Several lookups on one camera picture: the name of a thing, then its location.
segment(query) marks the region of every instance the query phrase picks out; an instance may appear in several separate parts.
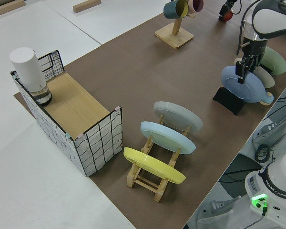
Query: light blue plate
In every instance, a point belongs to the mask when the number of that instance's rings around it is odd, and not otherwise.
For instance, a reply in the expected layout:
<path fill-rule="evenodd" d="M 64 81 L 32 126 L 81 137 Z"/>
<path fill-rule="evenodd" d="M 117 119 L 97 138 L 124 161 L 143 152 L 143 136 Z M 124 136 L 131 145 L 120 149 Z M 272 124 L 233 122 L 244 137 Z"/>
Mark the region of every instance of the light blue plate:
<path fill-rule="evenodd" d="M 190 126 L 189 132 L 196 132 L 204 125 L 193 112 L 170 102 L 159 101 L 154 103 L 153 111 L 158 117 L 164 115 L 164 123 L 178 130 L 185 131 Z"/>
<path fill-rule="evenodd" d="M 141 122 L 141 132 L 147 138 L 151 136 L 152 142 L 173 152 L 181 149 L 180 154 L 191 154 L 196 149 L 190 139 L 164 125 Z"/>
<path fill-rule="evenodd" d="M 262 82 L 251 72 L 248 72 L 245 82 L 238 83 L 235 66 L 227 66 L 221 72 L 223 86 L 246 103 L 257 103 L 265 97 L 265 87 Z"/>

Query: red object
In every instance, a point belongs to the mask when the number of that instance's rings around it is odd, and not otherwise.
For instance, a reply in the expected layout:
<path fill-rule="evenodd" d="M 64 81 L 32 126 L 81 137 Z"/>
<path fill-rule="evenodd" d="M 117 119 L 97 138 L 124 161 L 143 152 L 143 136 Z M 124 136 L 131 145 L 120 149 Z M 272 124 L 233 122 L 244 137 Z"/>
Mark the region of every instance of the red object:
<path fill-rule="evenodd" d="M 232 11 L 228 10 L 228 11 L 224 14 L 222 20 L 223 20 L 223 21 L 228 21 L 228 20 L 230 20 L 230 19 L 232 18 L 232 16 L 233 16 Z"/>

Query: white table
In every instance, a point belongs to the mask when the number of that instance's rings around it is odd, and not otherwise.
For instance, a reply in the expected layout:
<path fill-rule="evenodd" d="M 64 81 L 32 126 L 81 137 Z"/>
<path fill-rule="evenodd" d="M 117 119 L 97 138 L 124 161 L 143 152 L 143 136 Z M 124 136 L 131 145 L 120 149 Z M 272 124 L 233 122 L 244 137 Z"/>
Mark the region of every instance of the white table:
<path fill-rule="evenodd" d="M 9 54 L 21 46 L 59 50 L 66 65 L 100 45 L 42 1 L 0 16 L 0 229 L 134 228 L 13 97 Z"/>
<path fill-rule="evenodd" d="M 75 13 L 73 5 L 84 0 L 42 1 L 100 44 L 159 15 L 163 12 L 164 5 L 169 2 L 169 0 L 102 0 L 100 5 Z"/>

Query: mug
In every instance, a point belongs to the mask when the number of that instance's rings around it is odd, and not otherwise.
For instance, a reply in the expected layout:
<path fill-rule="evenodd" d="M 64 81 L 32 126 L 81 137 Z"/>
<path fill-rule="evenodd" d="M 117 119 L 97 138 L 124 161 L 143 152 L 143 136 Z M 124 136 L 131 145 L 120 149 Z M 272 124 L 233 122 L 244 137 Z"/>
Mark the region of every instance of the mug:
<path fill-rule="evenodd" d="M 199 13 L 204 7 L 204 0 L 189 0 L 189 13 Z"/>
<path fill-rule="evenodd" d="M 167 19 L 184 18 L 189 12 L 186 0 L 172 0 L 164 6 L 163 13 Z"/>

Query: blue mug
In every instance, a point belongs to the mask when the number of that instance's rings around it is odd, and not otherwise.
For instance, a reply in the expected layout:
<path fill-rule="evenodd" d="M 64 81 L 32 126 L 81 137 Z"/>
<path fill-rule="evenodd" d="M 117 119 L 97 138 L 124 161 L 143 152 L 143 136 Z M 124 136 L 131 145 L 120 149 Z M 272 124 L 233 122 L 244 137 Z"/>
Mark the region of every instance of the blue mug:
<path fill-rule="evenodd" d="M 186 0 L 172 0 L 164 6 L 163 13 L 167 19 L 184 18 L 189 12 Z"/>

